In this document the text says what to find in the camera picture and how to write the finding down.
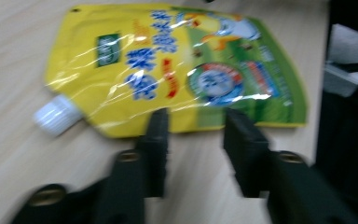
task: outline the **yellow pouch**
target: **yellow pouch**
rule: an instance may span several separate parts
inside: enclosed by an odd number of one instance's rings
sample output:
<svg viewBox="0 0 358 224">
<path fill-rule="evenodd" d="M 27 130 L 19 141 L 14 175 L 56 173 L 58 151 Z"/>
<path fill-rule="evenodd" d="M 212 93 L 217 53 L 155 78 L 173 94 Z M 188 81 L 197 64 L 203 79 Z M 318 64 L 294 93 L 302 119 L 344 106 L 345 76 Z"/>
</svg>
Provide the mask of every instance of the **yellow pouch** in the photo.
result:
<svg viewBox="0 0 358 224">
<path fill-rule="evenodd" d="M 45 129 L 67 122 L 63 130 L 84 117 L 106 136 L 137 136 L 162 107 L 169 108 L 173 133 L 221 128 L 226 106 L 262 125 L 294 127 L 306 119 L 296 73 L 265 26 L 203 9 L 73 7 L 52 49 L 46 83 L 62 95 L 54 113 L 73 110 L 65 121 L 48 117 L 47 108 L 38 112 Z"/>
</svg>

